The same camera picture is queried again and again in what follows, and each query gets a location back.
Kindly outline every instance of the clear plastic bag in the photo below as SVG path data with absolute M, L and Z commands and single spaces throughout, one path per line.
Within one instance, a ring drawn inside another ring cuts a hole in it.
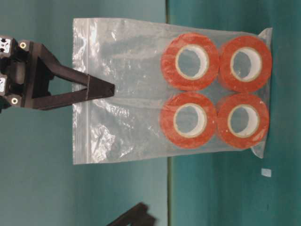
M 217 49 L 235 37 L 255 36 L 245 32 L 203 30 L 131 19 L 74 20 L 74 68 L 116 85 L 114 97 L 73 105 L 74 164 L 242 150 L 225 143 L 216 134 L 198 148 L 181 148 L 162 132 L 162 107 L 170 98 L 184 91 L 166 81 L 162 75 L 161 57 L 172 40 L 189 32 L 207 36 Z M 268 28 L 255 37 L 269 48 L 271 33 L 272 29 Z M 192 60 L 192 64 L 187 65 L 185 57 L 193 59 L 191 52 L 184 54 L 181 70 L 195 73 L 193 67 L 202 62 Z M 238 57 L 235 63 L 237 73 L 250 70 L 250 65 L 243 58 Z M 78 84 L 73 85 L 73 90 L 81 88 Z M 205 89 L 195 92 L 205 95 L 214 105 L 223 97 L 235 94 L 221 86 L 217 78 Z M 269 81 L 253 94 L 268 107 Z M 242 127 L 244 121 L 248 121 L 248 115 L 244 112 L 236 118 L 234 124 L 237 129 Z M 193 109 L 186 109 L 176 123 L 181 130 L 188 131 L 196 121 Z M 265 139 L 266 136 L 252 147 L 258 157 L 263 157 Z

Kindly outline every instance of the teal wall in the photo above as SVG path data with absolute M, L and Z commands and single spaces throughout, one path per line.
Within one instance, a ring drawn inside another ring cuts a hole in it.
M 265 158 L 244 152 L 171 159 L 173 226 L 298 226 L 301 222 L 299 0 L 170 0 L 172 24 L 259 33 L 273 27 Z M 261 169 L 272 170 L 272 177 Z
M 10 0 L 1 3 L 0 34 L 44 43 L 71 66 L 75 17 L 165 21 L 161 0 Z M 54 80 L 51 90 L 71 90 Z M 0 224 L 106 225 L 140 201 L 167 224 L 166 158 L 72 165 L 72 109 L 10 108 L 0 114 Z

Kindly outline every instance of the red tape roll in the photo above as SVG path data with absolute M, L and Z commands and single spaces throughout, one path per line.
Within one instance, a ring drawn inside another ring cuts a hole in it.
M 233 69 L 238 52 L 248 55 L 251 61 L 249 74 L 241 78 Z M 237 92 L 253 92 L 269 79 L 272 69 L 272 55 L 266 44 L 253 36 L 240 36 L 222 46 L 219 82 Z
M 246 149 L 259 143 L 269 129 L 269 111 L 265 103 L 251 94 L 235 94 L 219 101 L 217 105 L 218 134 L 227 144 Z M 238 108 L 244 108 L 249 116 L 247 127 L 234 132 L 231 117 Z
M 201 61 L 196 75 L 189 77 L 178 65 L 184 50 L 194 51 Z M 220 59 L 218 50 L 206 36 L 198 33 L 182 34 L 167 47 L 161 58 L 161 71 L 164 78 L 179 90 L 201 90 L 209 86 L 218 74 Z
M 176 117 L 184 107 L 193 107 L 198 114 L 196 127 L 187 133 L 179 131 Z M 160 125 L 165 136 L 181 148 L 198 148 L 208 142 L 216 129 L 216 110 L 204 95 L 184 92 L 169 99 L 163 106 Z

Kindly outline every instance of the black object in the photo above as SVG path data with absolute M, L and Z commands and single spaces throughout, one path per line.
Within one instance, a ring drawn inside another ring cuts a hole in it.
M 147 205 L 139 203 L 107 226 L 154 226 L 156 219 L 147 210 Z
M 52 96 L 48 87 L 54 76 L 85 88 Z M 13 38 L 0 35 L 0 112 L 10 106 L 50 110 L 111 97 L 114 90 L 114 84 L 61 65 L 40 43 L 22 40 L 18 44 Z

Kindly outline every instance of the screw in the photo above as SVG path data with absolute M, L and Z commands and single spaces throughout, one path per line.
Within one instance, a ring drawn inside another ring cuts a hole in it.
M 17 103 L 18 103 L 18 99 L 17 98 L 12 98 L 11 99 L 11 103 L 13 104 L 13 105 L 16 105 Z
M 20 47 L 21 47 L 21 48 L 26 48 L 26 43 L 25 43 L 25 42 L 21 42 L 21 43 L 20 43 Z

